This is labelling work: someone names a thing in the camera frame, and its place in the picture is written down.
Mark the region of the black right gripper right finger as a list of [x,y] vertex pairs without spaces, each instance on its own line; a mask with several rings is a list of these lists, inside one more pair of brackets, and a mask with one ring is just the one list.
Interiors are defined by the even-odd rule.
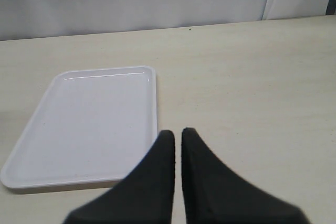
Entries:
[[227,167],[187,127],[181,141],[187,223],[309,223],[303,211],[257,188]]

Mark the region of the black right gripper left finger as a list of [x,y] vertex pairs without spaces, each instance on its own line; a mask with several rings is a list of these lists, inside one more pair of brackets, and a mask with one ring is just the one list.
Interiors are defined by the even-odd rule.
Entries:
[[112,189],[71,211],[65,223],[171,223],[175,138],[162,130],[143,160]]

